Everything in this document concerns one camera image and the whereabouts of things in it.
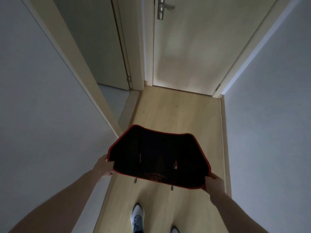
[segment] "person's left arm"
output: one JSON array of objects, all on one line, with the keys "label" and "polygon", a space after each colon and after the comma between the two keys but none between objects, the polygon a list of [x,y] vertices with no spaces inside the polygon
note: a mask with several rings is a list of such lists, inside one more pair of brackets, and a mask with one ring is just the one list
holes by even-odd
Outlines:
[{"label": "person's left arm", "polygon": [[9,233],[71,233],[96,183],[112,172],[114,162],[106,158],[98,159],[91,171],[31,211]]}]

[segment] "metal door handle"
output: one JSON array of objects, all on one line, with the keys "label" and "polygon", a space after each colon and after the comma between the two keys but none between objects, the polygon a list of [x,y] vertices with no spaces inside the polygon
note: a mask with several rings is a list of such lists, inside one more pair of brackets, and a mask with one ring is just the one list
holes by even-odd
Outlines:
[{"label": "metal door handle", "polygon": [[170,10],[175,9],[174,6],[165,4],[165,0],[158,0],[158,19],[162,20],[164,16],[164,8]]}]

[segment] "white shoe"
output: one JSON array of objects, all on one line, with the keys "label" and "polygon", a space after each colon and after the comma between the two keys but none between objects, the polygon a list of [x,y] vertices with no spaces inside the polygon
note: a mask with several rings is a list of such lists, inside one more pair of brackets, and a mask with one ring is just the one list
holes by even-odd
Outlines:
[{"label": "white shoe", "polygon": [[133,233],[135,232],[144,233],[144,218],[145,218],[144,209],[142,208],[140,203],[135,204],[131,214]]},{"label": "white shoe", "polygon": [[177,229],[177,227],[173,226],[169,233],[179,233],[179,230]]}]

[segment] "wooden floor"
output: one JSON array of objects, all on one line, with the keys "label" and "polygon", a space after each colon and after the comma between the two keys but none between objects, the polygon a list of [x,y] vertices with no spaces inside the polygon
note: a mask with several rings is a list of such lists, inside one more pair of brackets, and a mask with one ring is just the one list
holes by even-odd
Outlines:
[{"label": "wooden floor", "polygon": [[[192,133],[211,164],[225,177],[220,99],[145,86],[134,124],[168,133]],[[227,232],[217,209],[202,190],[187,190],[114,174],[95,233],[132,232],[130,215],[136,202],[145,209],[145,232]]]}]

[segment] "red trim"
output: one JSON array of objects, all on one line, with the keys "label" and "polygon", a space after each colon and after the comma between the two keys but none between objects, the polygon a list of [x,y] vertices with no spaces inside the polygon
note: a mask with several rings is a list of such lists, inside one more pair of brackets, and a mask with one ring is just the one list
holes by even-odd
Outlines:
[{"label": "red trim", "polygon": [[[109,160],[109,156],[110,156],[110,150],[111,150],[111,148],[132,128],[132,127],[134,127],[134,126],[139,126],[139,127],[141,127],[141,128],[143,128],[143,129],[145,129],[145,130],[149,130],[149,131],[152,131],[152,132],[158,132],[158,133],[163,133],[163,134],[170,134],[170,135],[191,135],[193,138],[194,138],[194,140],[195,140],[195,142],[196,142],[196,144],[197,144],[197,146],[199,147],[199,149],[200,149],[200,151],[201,151],[201,154],[202,154],[202,156],[204,157],[204,159],[205,159],[205,161],[206,161],[206,163],[207,163],[207,165],[208,165],[208,176],[211,176],[211,173],[212,173],[212,171],[211,171],[211,165],[210,165],[210,163],[209,163],[209,161],[207,160],[207,158],[206,158],[206,156],[205,156],[205,154],[203,153],[203,151],[202,151],[202,148],[201,148],[201,146],[199,145],[199,143],[197,142],[197,140],[196,140],[196,138],[194,137],[194,135],[192,135],[192,134],[190,134],[190,133],[183,133],[183,134],[176,134],[176,133],[167,133],[167,132],[159,132],[159,131],[155,131],[155,130],[151,130],[151,129],[148,129],[148,128],[144,128],[144,127],[142,127],[141,125],[138,125],[138,124],[133,124],[132,126],[130,126],[113,144],[112,144],[112,146],[110,146],[110,148],[109,148],[109,150],[108,150],[108,154],[107,154],[107,160],[108,161],[110,161]],[[126,174],[123,174],[123,173],[121,173],[121,172],[118,172],[118,171],[116,171],[115,169],[113,169],[113,171],[114,172],[117,172],[117,173],[119,173],[119,174],[122,174],[122,175],[125,175],[125,176],[130,176],[130,175],[126,175]],[[187,188],[187,187],[183,187],[183,186],[178,186],[178,185],[174,185],[174,186],[177,186],[177,187],[181,187],[181,188],[186,188],[186,189],[205,189],[205,184],[204,185],[202,185],[202,186],[200,186],[200,187],[198,187],[198,188]]]}]

